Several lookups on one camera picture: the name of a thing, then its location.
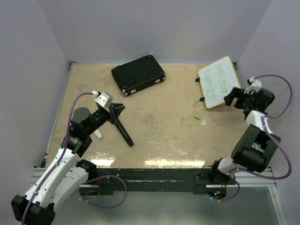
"wall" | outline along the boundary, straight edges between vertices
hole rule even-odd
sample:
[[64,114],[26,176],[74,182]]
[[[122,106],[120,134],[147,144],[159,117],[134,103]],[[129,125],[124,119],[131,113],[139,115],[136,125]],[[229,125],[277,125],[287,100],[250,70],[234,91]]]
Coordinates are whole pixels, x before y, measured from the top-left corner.
[[66,56],[124,62],[237,60],[271,0],[38,0]]
[[36,0],[0,2],[1,224],[39,165],[68,76],[68,61]]
[[[282,138],[282,144],[293,162],[292,175],[278,181],[278,191],[288,219],[288,225],[299,224],[300,202],[295,194],[300,187],[300,152],[299,152],[299,113],[300,113],[300,1],[273,0],[260,25],[252,36],[241,58],[238,60],[239,77],[246,78],[263,74],[284,76],[293,87],[293,101],[290,109],[277,121],[270,121],[270,127]],[[263,86],[276,95],[275,102],[268,110],[269,114],[279,114],[285,107],[289,89],[287,85],[275,78],[262,78]],[[274,174],[283,175],[287,163],[280,151],[271,162]]]

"table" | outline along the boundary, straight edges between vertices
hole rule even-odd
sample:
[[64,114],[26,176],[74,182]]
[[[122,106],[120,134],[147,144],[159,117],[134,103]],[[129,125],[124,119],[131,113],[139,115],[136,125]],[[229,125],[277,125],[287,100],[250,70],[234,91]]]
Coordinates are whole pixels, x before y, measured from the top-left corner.
[[[162,64],[166,80],[129,97],[121,95],[111,69],[116,65],[73,65],[49,149],[46,167],[54,159],[66,133],[69,110],[82,92],[104,91],[113,102],[128,106],[119,119],[135,145],[130,148],[117,128],[105,123],[104,138],[93,142],[82,158],[111,168],[195,168],[211,165],[230,154],[247,128],[242,110],[233,106],[206,109],[200,84],[195,82],[202,65]],[[90,96],[76,107],[94,112]]]

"green marker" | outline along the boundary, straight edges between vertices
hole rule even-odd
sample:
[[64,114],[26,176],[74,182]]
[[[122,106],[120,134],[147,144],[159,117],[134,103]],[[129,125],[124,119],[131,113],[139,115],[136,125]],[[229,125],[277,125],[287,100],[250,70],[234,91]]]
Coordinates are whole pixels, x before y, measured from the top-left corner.
[[200,116],[194,116],[197,120],[201,120],[202,118]]

